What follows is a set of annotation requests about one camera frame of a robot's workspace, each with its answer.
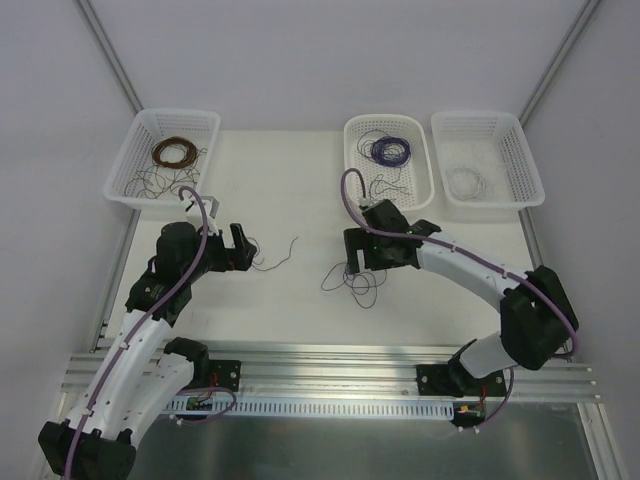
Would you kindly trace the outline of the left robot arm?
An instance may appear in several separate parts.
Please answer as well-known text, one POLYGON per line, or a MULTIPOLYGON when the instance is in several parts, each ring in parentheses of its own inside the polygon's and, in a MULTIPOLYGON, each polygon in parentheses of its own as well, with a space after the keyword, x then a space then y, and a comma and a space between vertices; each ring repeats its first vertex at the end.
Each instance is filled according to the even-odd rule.
POLYGON ((207 388, 207 347, 167 337, 202 276, 248 270, 257 248, 238 223, 233 245, 219 231, 188 222, 164 226, 156 253, 131 287, 121 327, 85 392, 66 418, 48 421, 38 443, 64 479, 125 479, 137 449, 170 400, 183 389, 207 388))

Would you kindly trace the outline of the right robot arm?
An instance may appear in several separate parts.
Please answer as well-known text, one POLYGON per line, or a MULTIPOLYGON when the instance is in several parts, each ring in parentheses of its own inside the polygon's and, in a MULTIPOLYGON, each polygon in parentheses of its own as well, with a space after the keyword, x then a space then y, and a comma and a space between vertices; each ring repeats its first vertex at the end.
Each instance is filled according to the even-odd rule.
POLYGON ((343 232, 350 273, 424 270, 475 294, 499 315, 497 332, 467 342, 428 374, 431 391, 472 395, 493 374, 511 367, 537 371, 561 357, 565 343, 575 343, 579 322, 554 270, 517 270, 487 260, 434 223, 409 222, 389 200, 361 208, 355 221, 343 232))

